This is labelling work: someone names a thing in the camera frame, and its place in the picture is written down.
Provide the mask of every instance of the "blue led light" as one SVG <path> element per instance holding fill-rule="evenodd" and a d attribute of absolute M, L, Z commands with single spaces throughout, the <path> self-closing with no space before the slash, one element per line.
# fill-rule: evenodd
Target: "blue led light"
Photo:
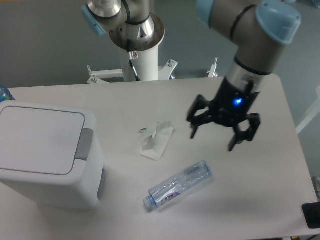
<path fill-rule="evenodd" d="M 233 100 L 233 104 L 238 107 L 241 103 L 243 102 L 242 98 L 236 98 L 235 100 Z"/>

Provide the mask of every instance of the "light blue joint cap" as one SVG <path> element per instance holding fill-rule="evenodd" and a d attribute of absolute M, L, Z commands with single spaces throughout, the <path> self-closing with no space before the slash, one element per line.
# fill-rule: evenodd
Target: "light blue joint cap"
<path fill-rule="evenodd" d="M 282 45 L 292 43 L 301 23 L 300 13 L 278 0 L 264 0 L 255 15 L 265 33 Z"/>
<path fill-rule="evenodd" d="M 81 7 L 81 12 L 82 15 L 84 17 L 84 19 L 86 20 L 86 22 L 89 24 L 90 28 L 92 29 L 92 31 L 95 32 L 95 34 L 97 35 L 103 35 L 106 34 L 107 32 L 100 26 L 100 24 L 97 22 L 97 20 L 94 18 L 94 16 L 92 16 L 92 14 L 89 12 L 88 8 L 86 5 L 83 5 Z"/>
<path fill-rule="evenodd" d="M 212 8 L 214 6 L 215 0 L 198 0 L 196 4 L 196 14 L 197 16 L 209 26 Z"/>

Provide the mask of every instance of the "plastic bottle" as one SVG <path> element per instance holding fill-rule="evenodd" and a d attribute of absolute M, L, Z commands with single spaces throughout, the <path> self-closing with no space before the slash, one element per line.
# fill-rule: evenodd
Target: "plastic bottle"
<path fill-rule="evenodd" d="M 149 211 L 160 208 L 211 175 L 212 171 L 208 163 L 202 160 L 151 188 L 148 191 L 149 196 L 142 201 Z"/>
<path fill-rule="evenodd" d="M 15 100 L 10 91 L 0 84 L 0 103 L 6 100 Z"/>
<path fill-rule="evenodd" d="M 312 0 L 313 4 L 320 9 L 320 0 Z"/>

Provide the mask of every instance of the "bottle label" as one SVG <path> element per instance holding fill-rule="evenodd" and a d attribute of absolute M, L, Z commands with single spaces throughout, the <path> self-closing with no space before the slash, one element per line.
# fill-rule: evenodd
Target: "bottle label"
<path fill-rule="evenodd" d="M 181 193 L 179 192 L 174 192 L 170 193 L 161 200 L 161 206 L 169 202 L 170 200 L 174 199 L 175 197 L 179 196 Z"/>

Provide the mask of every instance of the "bottle cap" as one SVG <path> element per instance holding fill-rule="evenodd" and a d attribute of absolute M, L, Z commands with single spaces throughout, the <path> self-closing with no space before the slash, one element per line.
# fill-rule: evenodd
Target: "bottle cap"
<path fill-rule="evenodd" d="M 145 197 L 143 200 L 143 203 L 144 203 L 144 206 L 145 208 L 148 210 L 148 211 L 151 211 L 152 210 L 152 204 L 151 204 L 151 201 L 148 197 Z"/>

